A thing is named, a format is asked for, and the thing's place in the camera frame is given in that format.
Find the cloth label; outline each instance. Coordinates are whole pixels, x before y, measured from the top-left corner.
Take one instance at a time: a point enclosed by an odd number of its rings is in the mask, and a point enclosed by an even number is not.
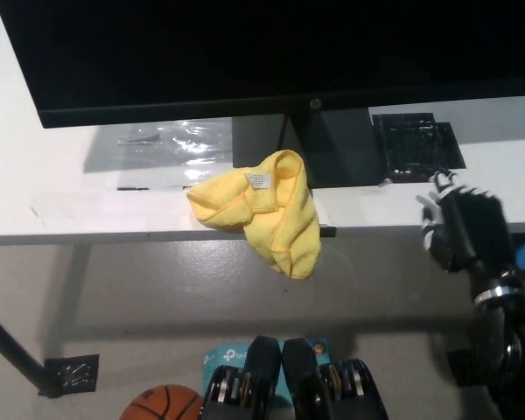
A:
[[[269,173],[246,173],[247,181],[255,190],[267,190],[270,188]]]

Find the blue box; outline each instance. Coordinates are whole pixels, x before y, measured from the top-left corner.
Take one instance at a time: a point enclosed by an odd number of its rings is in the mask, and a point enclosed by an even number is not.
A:
[[[309,345],[313,348],[317,356],[317,363],[322,365],[331,361],[329,355],[329,345],[326,339],[306,339]],[[279,341],[280,348],[283,347],[284,342]],[[214,370],[220,365],[233,366],[235,368],[243,368],[245,358],[247,357],[247,350],[250,343],[232,343],[222,344],[217,346],[204,356],[204,374],[202,377],[202,391],[203,395],[207,392],[208,383],[212,379]],[[276,385],[276,398],[274,400],[275,408],[293,407],[291,402],[291,395],[286,380],[284,378],[284,370],[280,367],[280,377]]]

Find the yellow cloth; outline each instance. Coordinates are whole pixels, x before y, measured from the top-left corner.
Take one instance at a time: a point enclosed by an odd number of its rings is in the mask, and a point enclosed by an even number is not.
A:
[[[289,278],[313,272],[321,242],[319,219],[303,159],[292,150],[254,168],[238,168],[189,190],[196,218],[216,229],[243,228],[247,241]]]

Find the orange ball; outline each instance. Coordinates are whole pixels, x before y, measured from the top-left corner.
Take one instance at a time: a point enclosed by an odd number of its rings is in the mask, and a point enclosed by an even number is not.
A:
[[[121,420],[198,420],[202,398],[181,385],[150,388],[137,396]]]

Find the gray floor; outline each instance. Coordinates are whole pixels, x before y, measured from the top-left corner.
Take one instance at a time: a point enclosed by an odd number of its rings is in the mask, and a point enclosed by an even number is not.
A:
[[[39,359],[101,355],[98,390],[37,397],[0,357],[0,418],[117,419],[161,383],[200,390],[202,354],[259,333],[328,337],[372,370],[392,419],[496,419],[482,389],[455,388],[444,350],[462,340],[467,282],[418,239],[324,241],[292,282],[244,241],[0,248],[0,320]]]

